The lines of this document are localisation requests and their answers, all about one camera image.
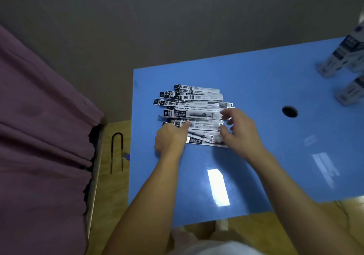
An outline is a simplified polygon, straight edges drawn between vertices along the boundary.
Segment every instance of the left hand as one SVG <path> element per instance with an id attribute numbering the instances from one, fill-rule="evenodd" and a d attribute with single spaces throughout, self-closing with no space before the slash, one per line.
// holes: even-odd
<path id="1" fill-rule="evenodd" d="M 185 122 L 182 127 L 178 128 L 174 124 L 165 124 L 157 131 L 155 137 L 154 148 L 161 153 L 170 149 L 175 149 L 176 152 L 183 151 L 184 144 L 187 139 L 188 128 L 190 122 Z"/>

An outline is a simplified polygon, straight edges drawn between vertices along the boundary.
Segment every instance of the right hand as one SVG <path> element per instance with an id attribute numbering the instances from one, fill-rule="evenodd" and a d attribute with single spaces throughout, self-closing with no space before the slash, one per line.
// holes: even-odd
<path id="1" fill-rule="evenodd" d="M 220 113 L 223 120 L 231 117 L 231 120 L 227 122 L 228 125 L 234 124 L 230 128 L 233 131 L 232 134 L 227 131 L 226 126 L 221 125 L 220 134 L 229 148 L 250 163 L 268 153 L 259 137 L 254 121 L 243 111 L 237 108 L 227 108 Z"/>

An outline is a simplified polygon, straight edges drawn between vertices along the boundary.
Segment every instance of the wooden floor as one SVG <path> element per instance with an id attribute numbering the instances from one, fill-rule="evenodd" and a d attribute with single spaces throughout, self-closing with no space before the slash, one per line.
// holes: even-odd
<path id="1" fill-rule="evenodd" d="M 107 239 L 128 204 L 129 161 L 124 159 L 124 171 L 122 172 L 119 136 L 114 138 L 114 166 L 112 175 L 110 174 L 111 137 L 116 132 L 123 134 L 124 152 L 130 153 L 131 121 L 111 123 L 104 129 L 88 255 L 101 254 Z M 349 229 L 350 233 L 364 244 L 364 197 L 323 203 L 321 207 L 339 225 Z M 266 212 L 230 218 L 229 226 L 244 235 L 253 247 L 263 253 L 297 254 L 274 213 Z M 211 222 L 192 224 L 187 225 L 186 229 L 194 232 L 200 239 L 207 239 L 212 232 L 212 224 Z M 170 241 L 169 249 L 172 247 L 173 242 Z"/>

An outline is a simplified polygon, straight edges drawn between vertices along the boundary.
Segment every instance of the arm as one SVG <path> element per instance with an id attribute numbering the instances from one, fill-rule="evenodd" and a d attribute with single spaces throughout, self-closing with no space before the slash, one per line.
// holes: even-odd
<path id="1" fill-rule="evenodd" d="M 103 255 L 165 253 L 189 125 L 165 124 L 157 131 L 154 147 L 161 152 L 160 160 L 116 225 Z"/>
<path id="2" fill-rule="evenodd" d="M 265 192 L 299 254 L 364 254 L 364 247 L 338 226 L 293 179 L 263 146 L 254 121 L 242 111 L 221 111 L 223 119 L 232 118 L 233 134 L 223 126 L 224 142 L 245 158 L 257 172 Z"/>

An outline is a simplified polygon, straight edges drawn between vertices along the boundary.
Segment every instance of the hand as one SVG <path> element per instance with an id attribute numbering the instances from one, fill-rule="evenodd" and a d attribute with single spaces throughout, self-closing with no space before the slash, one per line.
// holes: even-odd
<path id="1" fill-rule="evenodd" d="M 239 156 L 245 158 L 250 163 L 268 151 L 260 140 L 254 121 L 249 118 L 243 111 L 236 108 L 224 109 L 220 112 L 222 119 L 231 120 L 228 125 L 234 124 L 230 128 L 233 131 L 230 134 L 226 126 L 221 125 L 220 134 L 229 148 L 233 149 Z"/>
<path id="2" fill-rule="evenodd" d="M 154 145 L 155 150 L 164 153 L 165 151 L 172 149 L 176 153 L 180 152 L 182 154 L 190 124 L 190 122 L 185 122 L 180 128 L 176 127 L 174 124 L 164 124 L 162 128 L 157 131 Z"/>

